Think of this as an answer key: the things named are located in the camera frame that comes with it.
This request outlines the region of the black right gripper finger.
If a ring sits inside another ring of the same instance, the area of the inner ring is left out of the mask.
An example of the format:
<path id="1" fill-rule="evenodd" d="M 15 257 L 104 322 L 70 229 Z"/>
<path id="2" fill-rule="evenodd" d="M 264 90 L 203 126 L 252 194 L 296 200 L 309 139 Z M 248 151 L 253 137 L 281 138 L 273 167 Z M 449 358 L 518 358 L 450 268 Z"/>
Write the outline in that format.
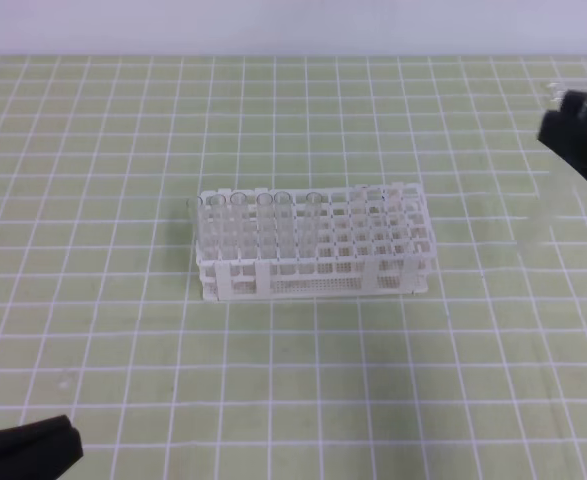
<path id="1" fill-rule="evenodd" d="M 587 182 L 587 92 L 567 90 L 556 110 L 547 110 L 538 141 Z"/>

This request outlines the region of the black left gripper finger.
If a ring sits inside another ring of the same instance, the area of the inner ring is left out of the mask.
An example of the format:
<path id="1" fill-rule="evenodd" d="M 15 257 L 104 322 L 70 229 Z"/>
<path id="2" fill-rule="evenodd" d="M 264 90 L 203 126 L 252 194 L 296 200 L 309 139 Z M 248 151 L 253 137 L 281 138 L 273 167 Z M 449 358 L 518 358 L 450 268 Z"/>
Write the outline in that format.
<path id="1" fill-rule="evenodd" d="M 0 430 L 0 479 L 58 479 L 83 457 L 66 415 Z"/>

